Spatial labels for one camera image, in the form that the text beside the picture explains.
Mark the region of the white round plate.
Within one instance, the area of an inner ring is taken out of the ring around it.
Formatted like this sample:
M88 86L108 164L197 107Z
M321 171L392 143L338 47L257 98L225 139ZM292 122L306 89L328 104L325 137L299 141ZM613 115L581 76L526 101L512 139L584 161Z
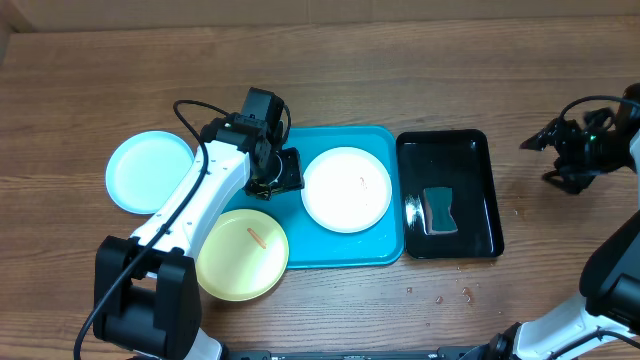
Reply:
M389 172L378 158L356 147L336 147L319 154L303 177L305 210L333 232L364 231L381 220L391 204Z

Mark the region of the light blue round plate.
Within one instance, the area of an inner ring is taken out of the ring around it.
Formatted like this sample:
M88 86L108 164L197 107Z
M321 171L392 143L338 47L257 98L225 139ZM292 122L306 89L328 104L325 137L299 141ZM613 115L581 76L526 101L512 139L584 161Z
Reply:
M139 215L156 213L191 168L194 153L175 134L147 131L124 141L111 155L105 186L121 209Z

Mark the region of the green dish sponge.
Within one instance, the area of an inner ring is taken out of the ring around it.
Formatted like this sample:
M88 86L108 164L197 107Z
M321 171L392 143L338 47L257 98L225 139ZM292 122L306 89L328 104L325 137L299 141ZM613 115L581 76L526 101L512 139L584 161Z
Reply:
M423 191L426 216L426 234L444 235L458 231L452 216L453 190L448 187L430 187Z

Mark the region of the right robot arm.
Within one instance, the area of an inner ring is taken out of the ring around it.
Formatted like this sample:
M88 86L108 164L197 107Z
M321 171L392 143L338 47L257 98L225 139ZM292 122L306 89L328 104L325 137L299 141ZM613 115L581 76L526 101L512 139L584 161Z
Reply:
M522 148L555 148L558 157L543 180L577 195L598 175L639 169L639 86L628 86L608 107L584 114L578 124L561 113ZM639 344L639 217L633 215L588 259L579 291L541 318L515 323L466 359L577 359L614 340Z

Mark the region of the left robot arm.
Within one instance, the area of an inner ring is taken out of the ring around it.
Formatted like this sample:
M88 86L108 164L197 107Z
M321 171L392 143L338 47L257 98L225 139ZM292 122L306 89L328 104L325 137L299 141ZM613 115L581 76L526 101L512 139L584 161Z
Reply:
M222 359L201 327L196 259L231 198L299 190L299 154L278 115L231 113L197 133L195 158L168 200L128 239L96 253L94 309L84 332L156 359Z

